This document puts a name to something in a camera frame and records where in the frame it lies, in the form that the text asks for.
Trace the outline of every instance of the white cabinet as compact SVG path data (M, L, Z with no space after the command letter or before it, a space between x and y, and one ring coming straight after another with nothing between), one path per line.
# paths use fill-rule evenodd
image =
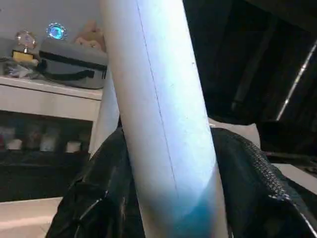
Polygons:
M43 80L0 77L0 110L93 122L92 150L102 90L63 86Z

